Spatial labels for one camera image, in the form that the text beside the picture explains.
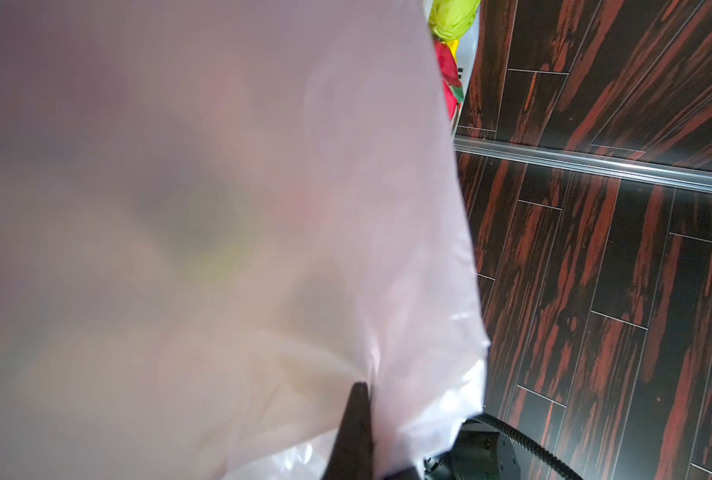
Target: translucent plastic bag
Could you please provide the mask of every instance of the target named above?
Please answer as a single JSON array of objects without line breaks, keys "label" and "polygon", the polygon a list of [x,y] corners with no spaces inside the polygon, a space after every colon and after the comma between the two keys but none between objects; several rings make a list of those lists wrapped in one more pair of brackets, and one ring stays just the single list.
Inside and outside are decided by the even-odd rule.
[{"label": "translucent plastic bag", "polygon": [[360,380],[376,475],[450,447],[441,87],[419,2],[0,2],[0,478],[315,478]]}]

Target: cable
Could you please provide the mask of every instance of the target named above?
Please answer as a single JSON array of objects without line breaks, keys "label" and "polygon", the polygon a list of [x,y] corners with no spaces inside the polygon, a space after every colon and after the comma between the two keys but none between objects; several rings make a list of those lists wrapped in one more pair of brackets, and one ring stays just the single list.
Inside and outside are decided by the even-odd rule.
[{"label": "cable", "polygon": [[523,433],[511,427],[507,423],[503,422],[499,418],[493,417],[488,413],[482,413],[479,416],[471,418],[478,423],[483,423],[484,425],[490,426],[502,433],[504,436],[510,438],[514,442],[518,443],[520,446],[529,450],[534,456],[545,462],[550,468],[552,468],[556,473],[566,478],[567,480],[582,480],[580,475],[572,470],[568,465],[563,463],[561,460],[556,458],[551,452],[545,450],[540,444],[527,437]]}]

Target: metal strip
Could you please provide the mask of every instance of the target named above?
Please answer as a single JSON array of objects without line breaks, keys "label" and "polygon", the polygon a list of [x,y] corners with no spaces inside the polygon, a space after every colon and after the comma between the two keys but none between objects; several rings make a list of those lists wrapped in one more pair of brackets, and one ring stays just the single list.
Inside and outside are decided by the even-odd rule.
[{"label": "metal strip", "polygon": [[649,164],[637,160],[583,154],[543,147],[526,147],[502,141],[456,135],[454,148],[466,154],[514,160],[551,168],[563,168],[584,174],[636,180],[712,194],[712,172],[691,168]]}]

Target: wooden floor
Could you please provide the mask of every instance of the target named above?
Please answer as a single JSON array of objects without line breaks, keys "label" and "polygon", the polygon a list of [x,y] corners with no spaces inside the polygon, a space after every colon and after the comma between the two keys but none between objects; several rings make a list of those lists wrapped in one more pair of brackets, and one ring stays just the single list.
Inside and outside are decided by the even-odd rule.
[{"label": "wooden floor", "polygon": [[458,166],[493,342],[485,409],[586,480],[712,479],[712,196]]}]

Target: blurred green object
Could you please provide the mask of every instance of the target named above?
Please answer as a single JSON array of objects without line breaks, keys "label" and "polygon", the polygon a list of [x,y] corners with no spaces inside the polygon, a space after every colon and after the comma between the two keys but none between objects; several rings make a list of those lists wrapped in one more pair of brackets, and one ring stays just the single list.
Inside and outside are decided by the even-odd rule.
[{"label": "blurred green object", "polygon": [[481,0],[435,0],[430,9],[430,31],[444,42],[461,38],[473,25]]}]

